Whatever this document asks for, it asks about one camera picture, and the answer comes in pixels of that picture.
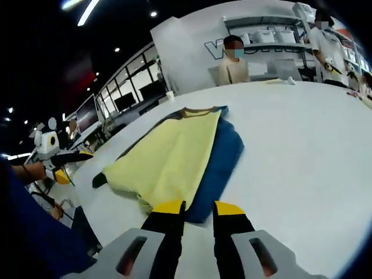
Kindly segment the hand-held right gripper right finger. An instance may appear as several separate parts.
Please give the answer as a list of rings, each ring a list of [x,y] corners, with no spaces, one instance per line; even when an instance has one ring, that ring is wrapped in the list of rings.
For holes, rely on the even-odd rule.
[[[238,206],[214,203],[213,234],[221,278],[320,277],[301,268],[294,252],[267,231],[256,231]]]

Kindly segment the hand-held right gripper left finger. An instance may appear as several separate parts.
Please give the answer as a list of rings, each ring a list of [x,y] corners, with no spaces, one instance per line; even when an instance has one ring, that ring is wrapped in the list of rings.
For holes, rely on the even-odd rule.
[[[184,201],[153,208],[141,228],[127,230],[101,250],[88,278],[174,278],[184,222]]]

